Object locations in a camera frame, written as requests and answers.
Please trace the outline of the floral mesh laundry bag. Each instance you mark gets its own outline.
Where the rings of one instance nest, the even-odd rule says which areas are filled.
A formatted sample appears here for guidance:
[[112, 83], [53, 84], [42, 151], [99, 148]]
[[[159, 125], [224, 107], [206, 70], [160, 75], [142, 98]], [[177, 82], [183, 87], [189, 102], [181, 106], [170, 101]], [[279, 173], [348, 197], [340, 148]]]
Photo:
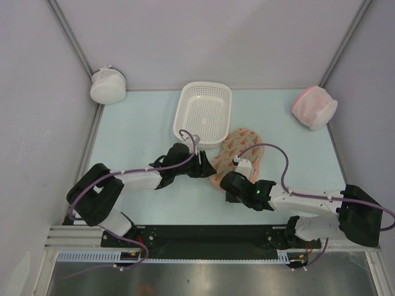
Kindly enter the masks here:
[[[262, 143], [263, 140], [260, 135], [251, 129], [238, 128], [230, 132], [222, 142], [219, 154], [210, 161], [210, 164], [217, 171], [215, 175], [209, 177], [210, 184], [221, 191], [220, 182], [223, 177], [227, 173], [236, 170], [236, 166], [233, 164], [234, 158], [247, 148]], [[251, 162], [253, 171], [249, 180], [253, 183], [257, 180], [259, 175], [260, 161], [264, 156], [264, 151], [265, 148], [263, 146], [252, 148], [241, 157]]]

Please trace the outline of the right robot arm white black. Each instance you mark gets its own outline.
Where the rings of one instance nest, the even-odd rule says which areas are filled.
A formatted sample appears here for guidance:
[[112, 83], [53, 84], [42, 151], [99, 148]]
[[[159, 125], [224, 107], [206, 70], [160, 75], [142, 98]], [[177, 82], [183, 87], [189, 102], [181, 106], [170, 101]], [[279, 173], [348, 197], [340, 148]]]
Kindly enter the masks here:
[[285, 231], [285, 241], [300, 247], [305, 241], [347, 238], [364, 246], [377, 247], [384, 208], [360, 187], [348, 184], [342, 191], [298, 193], [274, 181], [250, 182], [241, 173], [227, 173], [220, 187], [256, 211], [296, 211]]

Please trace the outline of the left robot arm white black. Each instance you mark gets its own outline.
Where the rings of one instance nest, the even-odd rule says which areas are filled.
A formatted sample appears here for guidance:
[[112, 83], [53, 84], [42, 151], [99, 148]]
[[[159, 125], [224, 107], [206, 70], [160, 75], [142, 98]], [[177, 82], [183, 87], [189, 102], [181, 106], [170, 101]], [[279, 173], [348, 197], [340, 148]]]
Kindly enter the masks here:
[[208, 178], [217, 173], [203, 150], [174, 144], [167, 152], [144, 169], [111, 171], [97, 163], [71, 188], [66, 196], [70, 217], [77, 213], [88, 226], [99, 226], [115, 234], [115, 240], [128, 247], [135, 242], [135, 225], [114, 205], [126, 186], [132, 191], [159, 190], [180, 175]]

